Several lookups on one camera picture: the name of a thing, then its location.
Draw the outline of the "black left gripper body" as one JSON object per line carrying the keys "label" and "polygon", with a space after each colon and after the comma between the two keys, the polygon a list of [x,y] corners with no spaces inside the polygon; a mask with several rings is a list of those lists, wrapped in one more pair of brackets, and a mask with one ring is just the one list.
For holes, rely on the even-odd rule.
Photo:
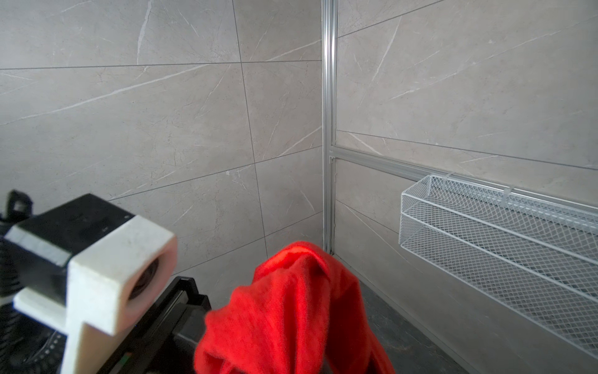
{"label": "black left gripper body", "polygon": [[[145,316],[116,347],[101,373],[192,373],[193,355],[204,335],[210,300],[191,277],[176,277]],[[1,307],[1,371],[57,373],[67,337]]]}

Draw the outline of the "red cloth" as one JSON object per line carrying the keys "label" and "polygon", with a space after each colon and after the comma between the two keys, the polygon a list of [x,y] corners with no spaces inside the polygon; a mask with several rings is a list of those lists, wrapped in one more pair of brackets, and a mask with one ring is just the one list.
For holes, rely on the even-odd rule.
{"label": "red cloth", "polygon": [[360,282],[309,242],[255,269],[249,286],[207,313],[197,373],[392,373],[368,324]]}

